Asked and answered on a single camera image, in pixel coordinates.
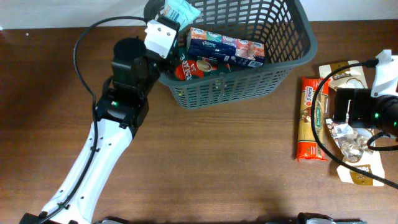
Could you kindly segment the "mint toilet wipes pack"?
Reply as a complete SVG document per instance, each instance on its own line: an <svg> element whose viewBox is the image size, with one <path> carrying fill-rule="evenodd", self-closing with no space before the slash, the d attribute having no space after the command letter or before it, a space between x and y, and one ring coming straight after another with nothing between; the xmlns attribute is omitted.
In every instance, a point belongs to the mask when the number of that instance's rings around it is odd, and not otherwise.
<svg viewBox="0 0 398 224"><path fill-rule="evenodd" d="M201 11L193 7L186 0L165 0L164 16L180 24L180 30L183 30L193 22Z"/></svg>

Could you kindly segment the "green Nescafe coffee bag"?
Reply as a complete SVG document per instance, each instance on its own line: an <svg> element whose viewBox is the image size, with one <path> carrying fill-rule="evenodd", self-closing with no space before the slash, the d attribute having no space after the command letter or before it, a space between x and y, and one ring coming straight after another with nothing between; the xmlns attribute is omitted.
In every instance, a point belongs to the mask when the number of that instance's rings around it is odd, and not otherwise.
<svg viewBox="0 0 398 224"><path fill-rule="evenodd" d="M218 62L210 58L188 54L183 47L178 48L179 65L170 76L176 81L187 81L213 75L224 75L231 72L228 63Z"/></svg>

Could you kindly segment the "blue Kleenex tissue multipack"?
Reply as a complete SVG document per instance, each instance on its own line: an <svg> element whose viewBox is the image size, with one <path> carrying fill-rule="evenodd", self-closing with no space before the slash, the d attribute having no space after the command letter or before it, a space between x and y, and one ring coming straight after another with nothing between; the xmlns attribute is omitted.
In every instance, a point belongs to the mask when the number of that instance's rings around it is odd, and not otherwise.
<svg viewBox="0 0 398 224"><path fill-rule="evenodd" d="M264 44L237 39L191 27L187 34L187 52L244 67L260 67L266 62Z"/></svg>

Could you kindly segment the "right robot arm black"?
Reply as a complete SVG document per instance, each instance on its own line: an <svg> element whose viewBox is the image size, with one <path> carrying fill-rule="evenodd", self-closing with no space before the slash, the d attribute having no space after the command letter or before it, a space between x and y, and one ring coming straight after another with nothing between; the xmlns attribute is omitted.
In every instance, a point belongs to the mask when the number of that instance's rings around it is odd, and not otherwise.
<svg viewBox="0 0 398 224"><path fill-rule="evenodd" d="M397 56L386 49L366 66L376 69L372 88L338 88L333 121L397 136Z"/></svg>

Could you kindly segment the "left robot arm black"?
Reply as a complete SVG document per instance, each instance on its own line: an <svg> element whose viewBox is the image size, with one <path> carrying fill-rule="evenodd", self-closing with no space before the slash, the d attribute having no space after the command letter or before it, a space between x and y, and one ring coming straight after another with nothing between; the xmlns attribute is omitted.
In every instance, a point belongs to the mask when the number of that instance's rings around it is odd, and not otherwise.
<svg viewBox="0 0 398 224"><path fill-rule="evenodd" d="M57 193L39 215L25 213L21 223L91 223L112 169L133 141L149 111L148 95L161 75L178 65L180 24L164 16L143 19L146 37L118 41L113 75L93 98L87 140Z"/></svg>

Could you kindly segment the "beige snack pouch upper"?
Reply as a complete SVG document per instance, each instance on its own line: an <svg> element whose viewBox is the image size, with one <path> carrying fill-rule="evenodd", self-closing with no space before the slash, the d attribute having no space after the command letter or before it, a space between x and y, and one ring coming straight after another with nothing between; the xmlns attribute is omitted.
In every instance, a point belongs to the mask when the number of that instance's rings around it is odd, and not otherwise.
<svg viewBox="0 0 398 224"><path fill-rule="evenodd" d="M351 65L354 63L358 63L357 60L349 60L343 62L336 62L327 65L319 66L319 74L321 78L325 78L329 75L332 71L344 67L347 65ZM366 79L364 76L363 68L358 67L351 67L345 70L342 70L332 77L330 77L329 87L337 90L338 88L364 88L367 89L368 85L366 83Z"/></svg>

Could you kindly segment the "beige snack pouch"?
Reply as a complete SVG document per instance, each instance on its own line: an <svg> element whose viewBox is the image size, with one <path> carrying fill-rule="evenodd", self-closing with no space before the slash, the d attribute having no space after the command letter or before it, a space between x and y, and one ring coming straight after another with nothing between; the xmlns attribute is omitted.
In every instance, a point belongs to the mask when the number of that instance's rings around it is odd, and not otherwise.
<svg viewBox="0 0 398 224"><path fill-rule="evenodd" d="M380 153L368 148L368 140L374 136L373 129L352 128L348 124L337 124L332 119L326 119L326 126L343 155L343 162L357 169L385 177ZM378 180L354 172L342 165L336 168L342 182L355 185L382 187Z"/></svg>
<svg viewBox="0 0 398 224"><path fill-rule="evenodd" d="M327 65L319 66L319 74L321 78L325 78L329 75L332 71L344 67L347 65L351 65L354 63L358 63L357 60L349 60L343 62L336 62ZM351 67L345 70L342 70L332 77L330 77L329 87L337 90L338 88L364 88L367 89L368 85L366 83L366 79L364 76L363 68L358 67Z"/></svg>

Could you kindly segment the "beige snack pouch lower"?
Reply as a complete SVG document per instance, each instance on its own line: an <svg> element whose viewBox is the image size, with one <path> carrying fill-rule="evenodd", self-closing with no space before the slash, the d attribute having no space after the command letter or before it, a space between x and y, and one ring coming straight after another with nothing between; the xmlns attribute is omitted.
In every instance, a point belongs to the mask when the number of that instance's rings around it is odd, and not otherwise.
<svg viewBox="0 0 398 224"><path fill-rule="evenodd" d="M380 153L368 148L368 140L374 136L373 129L352 128L348 124L337 124L332 119L326 119L326 126L343 155L343 162L357 169L385 177ZM336 168L342 182L355 185L382 187L378 180L354 172L342 165Z"/></svg>

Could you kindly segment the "grey plastic lattice basket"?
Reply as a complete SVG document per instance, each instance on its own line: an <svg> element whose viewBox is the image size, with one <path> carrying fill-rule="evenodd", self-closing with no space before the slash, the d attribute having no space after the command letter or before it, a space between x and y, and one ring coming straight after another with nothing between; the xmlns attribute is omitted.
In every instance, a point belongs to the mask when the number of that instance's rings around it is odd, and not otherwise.
<svg viewBox="0 0 398 224"><path fill-rule="evenodd" d="M188 81L162 74L159 81L185 109L268 95L295 67L316 55L317 40L298 0L210 0L191 5L201 11L192 27L262 43L265 62L256 68L232 65L226 75Z"/></svg>

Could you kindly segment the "dark device bottom edge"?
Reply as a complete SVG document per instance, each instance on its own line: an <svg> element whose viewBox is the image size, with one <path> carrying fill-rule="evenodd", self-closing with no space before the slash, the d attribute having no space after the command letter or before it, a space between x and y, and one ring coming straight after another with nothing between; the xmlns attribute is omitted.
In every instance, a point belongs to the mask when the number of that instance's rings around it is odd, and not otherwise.
<svg viewBox="0 0 398 224"><path fill-rule="evenodd" d="M334 219L328 215L318 213L299 213L297 224L367 224L367 222L358 219Z"/></svg>

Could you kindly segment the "dark device bottom left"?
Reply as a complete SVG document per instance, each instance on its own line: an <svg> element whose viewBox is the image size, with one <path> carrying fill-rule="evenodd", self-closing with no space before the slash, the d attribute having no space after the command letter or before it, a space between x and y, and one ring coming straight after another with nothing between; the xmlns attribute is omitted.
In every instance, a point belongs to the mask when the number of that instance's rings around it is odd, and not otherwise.
<svg viewBox="0 0 398 224"><path fill-rule="evenodd" d="M94 222L94 224L129 224L129 220L125 220L119 217L106 217L103 220Z"/></svg>

